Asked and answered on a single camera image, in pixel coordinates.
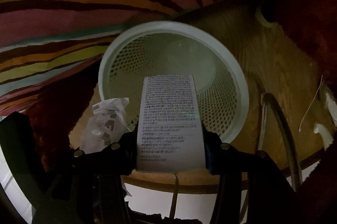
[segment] wooden floor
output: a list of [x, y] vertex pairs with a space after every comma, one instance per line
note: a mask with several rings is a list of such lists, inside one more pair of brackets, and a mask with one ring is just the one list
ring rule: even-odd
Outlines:
[[[226, 46], [236, 57], [245, 74], [249, 88], [249, 112], [240, 134], [231, 143], [239, 151], [254, 153], [261, 123], [261, 94], [272, 93], [278, 100], [292, 131], [299, 160], [322, 149], [319, 134], [313, 133], [315, 122], [333, 131], [333, 124], [324, 105], [315, 99], [301, 132], [300, 121], [315, 95], [321, 75], [317, 64], [284, 34], [278, 25], [262, 26], [254, 16], [259, 0], [227, 0], [179, 17], [177, 21], [200, 28]], [[92, 104], [99, 102], [98, 88]], [[80, 136], [92, 115], [89, 107], [70, 133], [73, 147], [80, 144]], [[282, 137], [272, 114], [267, 119], [263, 149], [280, 169], [288, 166]], [[181, 192], [216, 192], [219, 177], [205, 171], [179, 173]], [[134, 172], [125, 182], [157, 190], [171, 191], [172, 174]]]

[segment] metal screw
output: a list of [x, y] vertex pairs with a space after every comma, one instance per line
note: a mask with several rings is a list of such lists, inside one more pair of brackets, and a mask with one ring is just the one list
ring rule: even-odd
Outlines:
[[262, 150], [258, 150], [255, 155], [257, 155], [260, 158], [265, 158], [266, 156], [268, 156], [268, 154], [265, 151]]
[[83, 154], [84, 154], [84, 152], [82, 150], [77, 150], [77, 151], [74, 152], [74, 157], [79, 158]]
[[228, 150], [230, 148], [230, 144], [228, 144], [228, 143], [222, 143], [220, 145], [220, 148], [223, 149], [223, 150]]
[[111, 144], [111, 149], [112, 150], [118, 150], [121, 146], [119, 145], [119, 143], [113, 143]]

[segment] mesh pattern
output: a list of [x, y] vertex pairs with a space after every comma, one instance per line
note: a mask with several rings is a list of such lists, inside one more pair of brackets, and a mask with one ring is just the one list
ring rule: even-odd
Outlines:
[[[170, 35], [167, 37], [167, 40], [170, 40], [174, 34], [167, 35]], [[165, 34], [161, 33], [137, 38], [126, 44], [111, 61], [109, 97], [129, 97], [126, 122], [130, 130], [134, 129], [139, 120], [144, 77], [162, 74], [154, 52], [160, 52], [166, 45], [166, 39], [163, 37]], [[221, 136], [235, 116], [237, 93], [226, 66], [215, 55], [214, 59], [216, 60], [214, 81], [206, 91], [197, 94], [197, 99], [200, 116], [206, 129]]]

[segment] crumpled plastic wrapper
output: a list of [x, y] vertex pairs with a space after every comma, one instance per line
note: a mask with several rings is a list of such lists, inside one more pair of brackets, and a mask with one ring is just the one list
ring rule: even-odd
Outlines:
[[83, 132], [80, 149], [85, 153], [95, 153], [118, 142], [129, 131], [124, 120], [128, 104], [129, 98], [115, 98], [93, 105], [94, 116]]

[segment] white plastic basket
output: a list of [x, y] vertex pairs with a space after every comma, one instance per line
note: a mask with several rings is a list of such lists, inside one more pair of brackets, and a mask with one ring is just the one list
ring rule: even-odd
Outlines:
[[206, 129], [230, 143], [247, 117], [249, 96], [240, 65], [217, 39], [193, 26], [144, 23], [119, 35], [105, 52], [98, 74], [102, 100], [129, 97], [126, 122], [139, 118], [146, 76], [193, 75]]

